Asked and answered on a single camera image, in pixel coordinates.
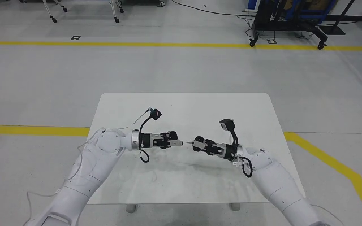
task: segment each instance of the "metal frame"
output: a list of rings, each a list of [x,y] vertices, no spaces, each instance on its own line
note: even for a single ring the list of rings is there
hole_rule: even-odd
[[[58,0],[53,0],[55,2],[55,4],[57,5],[60,5],[61,8],[63,8],[63,11],[64,12],[68,12],[68,9],[65,8],[64,5],[62,5]],[[58,21],[56,20],[56,18],[53,17],[53,15],[51,14],[50,10],[49,10],[49,7],[48,7],[48,3],[46,2],[46,0],[43,0],[43,3],[44,3],[44,6],[45,6],[45,9],[46,11],[48,12],[49,14],[49,17],[51,18],[51,20],[54,22],[54,23],[57,23]],[[113,18],[115,20],[116,23],[119,23],[119,19],[117,18],[116,14],[115,14],[115,7],[114,7],[114,4],[116,4],[118,7],[119,7],[119,11],[121,13],[123,13],[123,9],[122,9],[122,1],[120,0],[109,0],[109,3],[111,4],[111,8],[112,8],[112,13],[113,13]]]
[[[301,0],[301,4],[298,5],[291,20],[279,21],[286,2],[287,0],[281,0],[279,9],[275,11],[274,9],[276,8],[278,2],[261,0],[258,13],[256,14],[252,25],[254,39],[250,38],[250,46],[253,47],[258,40],[257,31],[306,31],[312,32],[321,40],[318,44],[318,49],[323,49],[328,37],[315,26],[315,23],[300,20],[300,13],[305,0]],[[275,18],[270,21],[272,14],[275,14]]]

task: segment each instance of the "white cable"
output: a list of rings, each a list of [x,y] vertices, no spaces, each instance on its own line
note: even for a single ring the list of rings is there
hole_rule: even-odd
[[[134,125],[134,124],[135,124],[140,118],[142,118],[142,116],[144,116],[147,112],[148,112],[148,110],[145,111],[141,116],[139,116],[138,119],[137,119],[132,125]],[[31,218],[32,218],[32,204],[31,204],[31,202],[30,202],[29,194],[34,194],[34,195],[37,195],[37,196],[40,196],[40,197],[53,197],[53,196],[55,196],[56,194],[58,194],[59,191],[61,190],[61,188],[63,187],[63,185],[65,184],[65,182],[67,182],[68,180],[73,179],[73,178],[77,175],[77,173],[79,172],[79,170],[80,170],[81,164],[82,164],[82,162],[83,162],[83,153],[82,153],[82,150],[80,150],[80,148],[81,148],[83,145],[87,144],[91,139],[93,139],[93,137],[96,135],[96,133],[97,133],[98,131],[99,131],[99,130],[97,130],[87,141],[85,141],[83,144],[81,144],[80,146],[77,147],[77,149],[79,150],[79,153],[80,153],[80,163],[79,163],[78,169],[77,169],[77,171],[76,171],[71,177],[69,177],[68,179],[65,179],[65,180],[63,181],[62,186],[61,186],[54,194],[45,195],[45,194],[39,194],[39,193],[32,192],[32,191],[27,191],[27,200],[28,200],[28,203],[29,203],[30,216],[29,216],[28,220],[23,224],[23,226],[25,226],[25,225],[31,220]]]
[[[332,214],[329,210],[327,210],[327,209],[325,209],[325,208],[323,208],[323,207],[321,207],[321,206],[319,206],[319,205],[315,205],[315,204],[311,204],[311,206],[319,207],[319,208],[321,208],[322,210],[328,212],[330,215],[334,216],[334,218],[336,218],[336,219],[344,226],[344,223],[343,223],[337,216],[335,216],[334,214]]]

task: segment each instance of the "table leg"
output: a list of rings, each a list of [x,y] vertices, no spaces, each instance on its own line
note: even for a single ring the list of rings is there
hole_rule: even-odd
[[[229,207],[233,211],[239,211],[240,210],[240,204],[239,203],[229,203]]]
[[[133,214],[137,210],[137,204],[127,204],[126,205],[126,212],[129,214]]]

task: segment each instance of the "black cable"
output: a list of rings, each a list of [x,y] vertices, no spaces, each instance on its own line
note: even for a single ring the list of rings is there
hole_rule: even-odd
[[[235,133],[234,130],[230,131],[230,133],[231,133],[231,135],[232,135],[232,139],[234,140],[234,141],[232,142],[232,146],[233,146],[235,149],[237,149],[237,148],[238,148],[238,145],[239,145],[239,139],[238,139],[238,137],[237,137],[237,135],[236,135],[236,133]]]
[[[144,150],[142,150],[142,149],[141,149],[141,151],[147,155],[147,160],[144,160],[144,159],[142,158],[142,155],[141,155],[141,156],[140,156],[141,161],[144,162],[144,163],[148,163],[148,162],[149,162],[149,155],[147,154],[146,151],[144,151]]]
[[[254,38],[254,36],[248,35],[248,31],[251,31],[251,30],[252,30],[251,28],[247,29],[247,30],[245,31],[245,34],[246,34],[248,37],[250,37],[250,38]]]
[[[200,8],[195,8],[195,7],[192,7],[192,6],[188,6],[188,5],[185,5],[185,4],[181,4],[179,2],[176,2],[175,0],[172,0],[174,3],[176,4],[179,4],[181,6],[186,6],[186,7],[189,7],[189,8],[193,8],[194,10],[200,10],[202,12],[209,12],[211,14],[218,14],[218,15],[226,15],[226,16],[250,16],[250,17],[255,17],[254,15],[241,15],[241,14],[223,14],[221,12],[211,12],[211,11],[207,11],[207,10],[202,10]]]
[[[143,126],[144,126],[151,118],[152,118],[152,117],[149,116],[149,117],[142,123],[142,125],[141,125],[141,127],[140,127],[140,132],[139,132],[140,138],[139,138],[139,141],[138,141],[138,149],[140,149],[140,150],[141,150],[141,144],[142,144],[142,128],[143,128]]]
[[[148,163],[148,162],[149,162],[149,155],[147,154],[146,151],[144,151],[144,150],[141,149],[141,144],[142,144],[142,139],[143,139],[142,128],[143,128],[143,126],[144,126],[151,118],[152,118],[152,117],[149,116],[149,117],[142,123],[142,125],[141,125],[141,127],[140,127],[140,132],[139,132],[140,138],[139,138],[139,140],[138,140],[138,149],[140,149],[140,154],[141,154],[141,152],[143,152],[143,153],[145,153],[145,154],[147,155],[147,160],[144,160],[144,159],[142,158],[142,155],[140,156],[141,161],[144,162],[144,163]]]
[[[236,133],[235,133],[234,130],[231,130],[230,133],[231,133],[232,139],[233,139],[232,146],[233,146],[235,152],[237,152],[237,151],[238,151],[238,146],[239,146],[239,139],[238,139],[238,137],[237,137],[237,135],[236,135]],[[252,164],[251,164],[250,159],[248,159],[248,158],[246,158],[246,157],[244,157],[244,156],[241,156],[240,159],[242,159],[243,161],[246,160],[246,161],[249,163],[250,174],[247,174],[247,173],[245,172],[244,164],[242,165],[242,169],[243,169],[244,175],[245,175],[247,178],[250,178],[250,177],[253,175],[253,166],[252,166]]]
[[[244,156],[241,156],[240,158],[241,158],[242,160],[248,161],[249,167],[250,167],[250,174],[247,174],[247,173],[245,172],[244,164],[242,165],[242,169],[243,169],[244,175],[245,175],[247,178],[250,178],[250,177],[253,175],[253,165],[251,164],[251,161],[250,161],[248,158],[246,158],[246,157],[244,157]]]
[[[252,29],[252,24],[253,24],[253,23],[250,23],[249,20],[254,21],[254,19],[242,18],[240,15],[237,16],[237,18],[240,18],[240,19],[244,20],[244,21],[248,24],[248,26]]]

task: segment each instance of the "gray floor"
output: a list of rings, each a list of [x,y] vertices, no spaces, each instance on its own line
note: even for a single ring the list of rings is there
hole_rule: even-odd
[[[244,1],[183,0],[240,13]],[[107,1],[49,4],[0,2],[0,41],[202,42],[248,44],[248,26],[168,1],[166,7],[124,5],[115,24]],[[341,26],[328,45],[361,46],[362,25]],[[265,32],[264,39],[273,33]],[[279,45],[316,45],[277,32]],[[282,129],[302,137],[362,174],[362,53],[359,51],[197,49],[152,47],[0,46],[0,125],[90,126],[105,92],[265,92]],[[28,217],[26,190],[52,193],[84,137],[0,136],[0,225]],[[307,197],[346,226],[362,221],[362,202],[349,179],[289,142]],[[42,150],[42,155],[34,155]],[[39,212],[50,199],[33,197]],[[82,225],[288,225],[269,203],[239,212],[226,205],[88,205]],[[332,223],[334,219],[324,214]]]

